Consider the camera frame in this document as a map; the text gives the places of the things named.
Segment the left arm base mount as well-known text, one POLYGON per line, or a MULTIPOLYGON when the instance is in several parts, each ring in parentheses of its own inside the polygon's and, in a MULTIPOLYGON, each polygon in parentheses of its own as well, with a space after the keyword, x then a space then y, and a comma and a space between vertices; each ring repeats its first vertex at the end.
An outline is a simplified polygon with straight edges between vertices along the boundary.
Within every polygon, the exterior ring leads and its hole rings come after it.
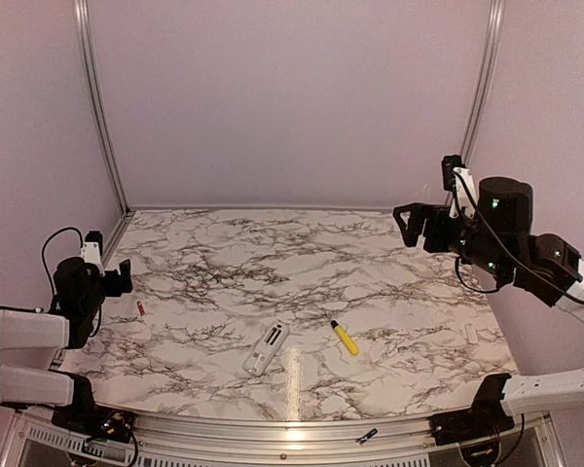
POLYGON ((73 383, 73 395, 67 406, 53 408, 52 425, 86 435, 85 444, 93 441, 114 441, 132 444, 130 458, 124 463, 132 467, 139 455, 139 444, 134 435, 135 413, 96 403, 91 382, 83 376, 59 372, 73 383))

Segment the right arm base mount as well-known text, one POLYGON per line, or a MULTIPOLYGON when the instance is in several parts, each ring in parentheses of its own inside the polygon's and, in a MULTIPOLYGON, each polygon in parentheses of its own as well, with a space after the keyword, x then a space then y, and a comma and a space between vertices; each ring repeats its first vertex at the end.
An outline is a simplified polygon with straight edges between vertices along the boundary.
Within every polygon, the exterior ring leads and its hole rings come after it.
POLYGON ((501 406, 503 389, 512 376, 508 373, 486 376, 467 409, 436 413, 429 419, 431 436, 437 447, 457 444, 467 466, 500 466, 520 445, 525 433, 521 415, 517 441, 503 452, 501 434, 515 427, 514 417, 501 406))

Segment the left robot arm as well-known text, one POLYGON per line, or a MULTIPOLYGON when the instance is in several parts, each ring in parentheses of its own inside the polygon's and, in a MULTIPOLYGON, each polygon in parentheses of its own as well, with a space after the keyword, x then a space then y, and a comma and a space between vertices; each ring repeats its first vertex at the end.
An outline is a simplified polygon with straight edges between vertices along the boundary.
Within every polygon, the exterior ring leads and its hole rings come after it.
POLYGON ((108 298, 133 290, 131 260, 115 269, 102 264, 103 234, 82 234, 75 227, 53 233, 74 232, 80 253, 62 260, 53 273, 50 309, 0 305, 0 405, 65 408, 67 419, 84 433, 103 424, 103 411, 92 396, 91 382, 71 373, 8 365, 1 361, 7 350, 74 350, 83 348, 101 327, 101 312, 108 298))

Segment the yellow handled screwdriver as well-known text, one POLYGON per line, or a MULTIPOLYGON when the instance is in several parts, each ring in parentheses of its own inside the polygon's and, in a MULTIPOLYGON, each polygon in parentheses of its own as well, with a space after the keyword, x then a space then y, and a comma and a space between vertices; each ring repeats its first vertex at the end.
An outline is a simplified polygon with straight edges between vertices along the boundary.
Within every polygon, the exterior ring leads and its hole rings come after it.
POLYGON ((320 314, 325 320, 325 326, 328 329, 328 332, 343 346, 347 354, 350 356, 357 356, 359 354, 359 347, 344 326, 342 319, 324 309, 320 311, 320 314))

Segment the white battery cover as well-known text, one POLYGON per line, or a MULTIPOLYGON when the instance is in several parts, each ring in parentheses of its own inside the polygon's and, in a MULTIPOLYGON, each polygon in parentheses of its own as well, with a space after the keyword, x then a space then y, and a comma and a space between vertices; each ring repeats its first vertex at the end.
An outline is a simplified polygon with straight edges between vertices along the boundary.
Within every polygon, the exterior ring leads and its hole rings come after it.
POLYGON ((465 333, 466 333, 467 340, 470 344, 476 345, 479 342, 476 329, 471 323, 468 323, 465 326, 465 333))

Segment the white remote control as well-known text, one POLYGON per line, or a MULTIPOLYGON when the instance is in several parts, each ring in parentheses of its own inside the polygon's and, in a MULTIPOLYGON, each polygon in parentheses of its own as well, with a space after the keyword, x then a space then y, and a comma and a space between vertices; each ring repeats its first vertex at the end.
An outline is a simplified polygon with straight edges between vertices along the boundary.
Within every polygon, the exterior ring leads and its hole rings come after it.
POLYGON ((242 368, 255 377, 260 377, 272 363, 290 334, 290 327, 280 321, 274 322, 249 352, 242 368))

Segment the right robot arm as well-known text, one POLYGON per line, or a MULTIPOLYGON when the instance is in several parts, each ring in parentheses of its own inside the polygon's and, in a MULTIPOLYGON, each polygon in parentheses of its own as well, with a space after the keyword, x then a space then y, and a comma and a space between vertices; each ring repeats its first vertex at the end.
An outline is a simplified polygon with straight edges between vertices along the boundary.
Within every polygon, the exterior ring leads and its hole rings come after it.
MULTIPOLYGON (((458 261, 489 273, 497 289, 522 289, 584 324, 584 258, 556 234, 531 233, 531 186, 488 177, 474 194, 463 168, 454 170, 447 185, 456 191, 451 207, 410 203, 394 208, 405 245, 414 247, 422 238, 426 252, 452 252, 458 261)), ((584 408, 584 367, 533 377, 489 375, 464 412, 462 426, 482 436, 500 416, 573 408, 584 408)))

